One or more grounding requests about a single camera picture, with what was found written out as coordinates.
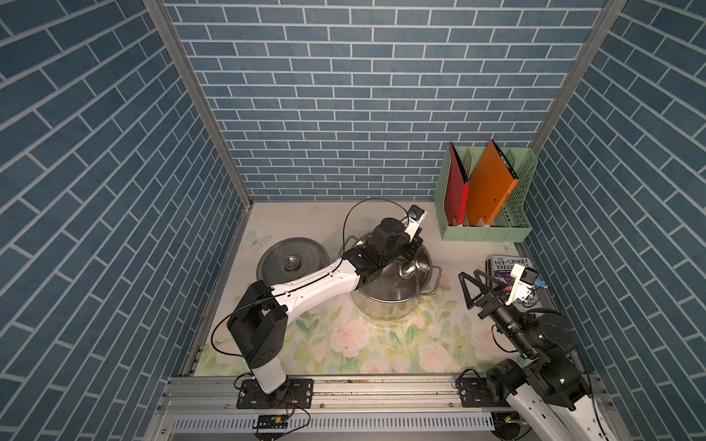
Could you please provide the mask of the stainless steel pot lid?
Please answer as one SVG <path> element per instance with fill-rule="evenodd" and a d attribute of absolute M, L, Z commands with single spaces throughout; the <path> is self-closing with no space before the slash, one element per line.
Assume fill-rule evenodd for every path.
<path fill-rule="evenodd" d="M 330 257 L 314 239 L 292 237 L 268 248 L 257 265 L 257 280 L 268 285 L 290 282 L 328 266 Z"/>

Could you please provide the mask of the steel ladle black handle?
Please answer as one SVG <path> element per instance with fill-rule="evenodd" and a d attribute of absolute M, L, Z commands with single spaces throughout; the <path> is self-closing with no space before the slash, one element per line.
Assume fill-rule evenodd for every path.
<path fill-rule="evenodd" d="M 417 275 L 417 262 L 405 260 L 398 266 L 398 274 L 402 279 L 413 279 Z"/>

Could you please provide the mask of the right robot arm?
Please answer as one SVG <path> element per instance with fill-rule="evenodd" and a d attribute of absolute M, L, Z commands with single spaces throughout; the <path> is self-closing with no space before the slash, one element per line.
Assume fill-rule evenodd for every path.
<path fill-rule="evenodd" d="M 515 265 L 511 276 L 508 285 L 481 270 L 459 275 L 467 308 L 492 320 L 492 334 L 512 345 L 509 356 L 528 362 L 520 367 L 506 358 L 471 379 L 461 373 L 455 387 L 463 405 L 481 393 L 491 404 L 512 408 L 542 440 L 617 439 L 599 411 L 590 377 L 570 356 L 578 340 L 566 318 L 551 308 L 521 311 L 516 305 L 545 290 L 545 282 L 528 266 Z"/>

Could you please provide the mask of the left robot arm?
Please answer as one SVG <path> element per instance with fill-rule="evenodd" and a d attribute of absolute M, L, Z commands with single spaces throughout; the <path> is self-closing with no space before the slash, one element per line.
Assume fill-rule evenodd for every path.
<path fill-rule="evenodd" d="M 272 395 L 288 381 L 279 353 L 290 321 L 319 304 L 370 286 L 395 269 L 413 279 L 412 266 L 422 247 L 421 224 L 426 213 L 412 206 L 405 220 L 383 219 L 362 244 L 345 251 L 337 261 L 299 279 L 270 286 L 252 283 L 227 320 L 246 365 L 261 391 Z"/>

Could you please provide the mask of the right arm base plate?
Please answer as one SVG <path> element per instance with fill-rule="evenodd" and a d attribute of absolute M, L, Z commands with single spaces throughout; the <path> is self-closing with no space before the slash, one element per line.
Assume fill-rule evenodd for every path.
<path fill-rule="evenodd" d="M 463 408 L 509 408 L 505 401 L 498 401 L 487 391 L 485 378 L 463 377 L 455 380 Z"/>

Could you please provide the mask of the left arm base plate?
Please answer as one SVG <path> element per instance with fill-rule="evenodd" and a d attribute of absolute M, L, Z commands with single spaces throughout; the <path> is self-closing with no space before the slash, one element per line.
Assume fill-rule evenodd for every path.
<path fill-rule="evenodd" d="M 237 409 L 310 409 L 314 395 L 311 379 L 286 380 L 272 393 L 264 393 L 256 380 L 243 380 L 239 386 Z"/>

